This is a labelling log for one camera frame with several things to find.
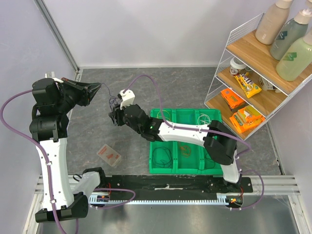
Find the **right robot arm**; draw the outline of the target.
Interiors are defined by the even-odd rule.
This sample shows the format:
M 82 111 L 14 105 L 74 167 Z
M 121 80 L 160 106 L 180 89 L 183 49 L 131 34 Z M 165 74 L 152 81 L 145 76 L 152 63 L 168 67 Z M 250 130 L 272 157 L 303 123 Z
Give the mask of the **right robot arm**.
M 224 188 L 234 192 L 241 186 L 235 160 L 238 138 L 220 121 L 213 120 L 208 125 L 174 123 L 147 115 L 137 104 L 126 107 L 117 104 L 109 117 L 114 125 L 127 125 L 149 142 L 180 141 L 203 147 L 210 158 L 220 164 Z

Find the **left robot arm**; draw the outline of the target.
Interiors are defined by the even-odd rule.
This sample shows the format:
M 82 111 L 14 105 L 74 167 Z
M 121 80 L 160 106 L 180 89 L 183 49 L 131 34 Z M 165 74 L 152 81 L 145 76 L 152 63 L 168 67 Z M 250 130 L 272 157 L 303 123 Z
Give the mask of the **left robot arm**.
M 82 83 L 66 78 L 43 78 L 33 83 L 36 101 L 29 126 L 39 153 L 44 185 L 43 207 L 36 222 L 57 222 L 85 218 L 89 198 L 107 186 L 101 167 L 86 169 L 75 188 L 70 187 L 67 161 L 67 114 L 76 106 L 88 106 L 100 83 Z

